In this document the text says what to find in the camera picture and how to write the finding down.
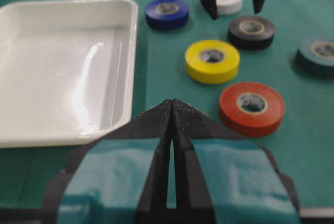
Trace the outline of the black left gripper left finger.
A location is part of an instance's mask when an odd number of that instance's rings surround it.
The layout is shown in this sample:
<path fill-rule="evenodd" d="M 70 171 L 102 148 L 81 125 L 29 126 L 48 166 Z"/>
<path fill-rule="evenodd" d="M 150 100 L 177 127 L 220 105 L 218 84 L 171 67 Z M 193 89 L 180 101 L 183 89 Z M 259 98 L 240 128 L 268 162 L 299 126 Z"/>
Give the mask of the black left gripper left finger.
<path fill-rule="evenodd" d="M 50 180 L 43 223 L 155 223 L 166 210 L 172 101 L 80 146 Z"/>

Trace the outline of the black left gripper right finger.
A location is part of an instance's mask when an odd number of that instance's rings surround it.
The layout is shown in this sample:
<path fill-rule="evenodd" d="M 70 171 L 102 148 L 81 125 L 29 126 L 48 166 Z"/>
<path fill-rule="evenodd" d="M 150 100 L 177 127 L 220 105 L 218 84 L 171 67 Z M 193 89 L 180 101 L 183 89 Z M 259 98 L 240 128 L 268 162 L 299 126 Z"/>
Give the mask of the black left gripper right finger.
<path fill-rule="evenodd" d="M 300 223 L 293 180 L 264 146 L 172 101 L 177 211 L 186 223 Z"/>

